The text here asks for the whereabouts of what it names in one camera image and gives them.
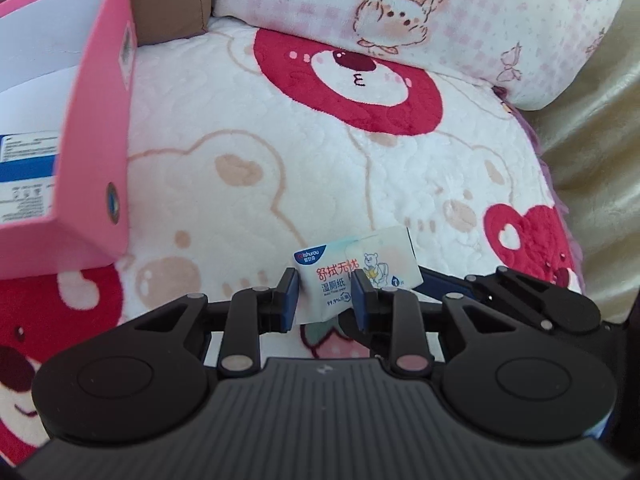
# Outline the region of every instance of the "pink checkered pillow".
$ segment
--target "pink checkered pillow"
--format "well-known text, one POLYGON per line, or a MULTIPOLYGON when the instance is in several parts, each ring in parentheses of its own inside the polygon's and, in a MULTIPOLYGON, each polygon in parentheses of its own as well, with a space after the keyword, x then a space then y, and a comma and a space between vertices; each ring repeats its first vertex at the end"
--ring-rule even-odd
POLYGON ((508 90, 542 108, 574 79, 622 0, 216 0, 235 16, 508 90))

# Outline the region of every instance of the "wet wipes packet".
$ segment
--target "wet wipes packet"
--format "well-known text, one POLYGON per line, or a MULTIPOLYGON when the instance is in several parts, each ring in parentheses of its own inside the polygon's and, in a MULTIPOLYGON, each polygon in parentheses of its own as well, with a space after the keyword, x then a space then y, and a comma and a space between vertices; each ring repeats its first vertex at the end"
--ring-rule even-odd
POLYGON ((326 321, 351 307, 351 273, 364 270, 373 286, 414 288, 422 283, 409 231, 404 226, 373 231, 293 255, 301 294, 295 324, 326 321))

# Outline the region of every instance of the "white paper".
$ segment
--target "white paper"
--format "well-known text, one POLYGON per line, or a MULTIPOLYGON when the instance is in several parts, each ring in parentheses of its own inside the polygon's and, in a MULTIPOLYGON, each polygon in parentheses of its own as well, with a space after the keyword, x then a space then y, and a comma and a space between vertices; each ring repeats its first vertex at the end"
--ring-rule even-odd
POLYGON ((82 59, 103 0, 37 0, 0 18, 0 91, 82 59))
POLYGON ((0 182, 0 225, 49 214, 53 202, 53 177, 0 182))
POLYGON ((58 154, 60 134, 57 131, 35 132, 2 137, 0 163, 58 154))
POLYGON ((65 68, 0 92, 0 135, 61 130, 77 72, 65 68))

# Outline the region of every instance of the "pink box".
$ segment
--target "pink box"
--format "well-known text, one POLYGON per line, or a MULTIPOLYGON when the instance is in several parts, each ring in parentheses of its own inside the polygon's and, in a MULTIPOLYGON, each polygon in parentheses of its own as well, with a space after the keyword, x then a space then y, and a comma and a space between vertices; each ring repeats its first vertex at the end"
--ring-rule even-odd
POLYGON ((0 279, 127 248, 129 0, 0 4, 0 279))

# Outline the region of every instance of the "purple fabric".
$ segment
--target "purple fabric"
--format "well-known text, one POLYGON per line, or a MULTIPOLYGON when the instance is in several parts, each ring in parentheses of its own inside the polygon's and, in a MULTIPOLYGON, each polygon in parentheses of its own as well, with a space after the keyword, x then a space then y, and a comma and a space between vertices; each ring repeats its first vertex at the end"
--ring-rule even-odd
POLYGON ((556 208, 560 213, 560 221, 562 222, 562 227, 564 228, 567 241, 569 242, 569 248, 571 249, 571 256, 574 259, 575 273, 578 276, 578 282, 580 283, 580 288, 584 292, 585 291, 584 277, 582 276, 582 260, 584 259, 584 257, 582 255, 582 248, 580 247, 580 244, 578 243, 578 241, 571 234, 571 231, 569 231, 569 227, 564 221, 564 215, 569 213, 569 208, 566 206, 564 202, 562 202, 562 200, 560 200, 560 197, 558 196, 558 194, 556 193, 556 190, 554 189, 549 167, 546 164, 546 162, 540 158, 540 140, 536 135, 536 131, 530 126, 529 123, 527 123, 527 121, 522 116, 522 114, 518 111, 518 109, 513 107, 513 105, 511 105, 511 103, 506 100, 507 91, 504 88, 494 87, 494 93, 511 109, 513 116, 518 120, 518 122, 520 123, 520 126, 529 137, 531 145, 533 146, 533 150, 536 152, 536 155, 538 156, 538 161, 540 162, 540 168, 542 169, 542 174, 545 176, 546 184, 549 186, 549 189, 551 190, 551 196, 553 197, 554 202, 556 203, 556 208))

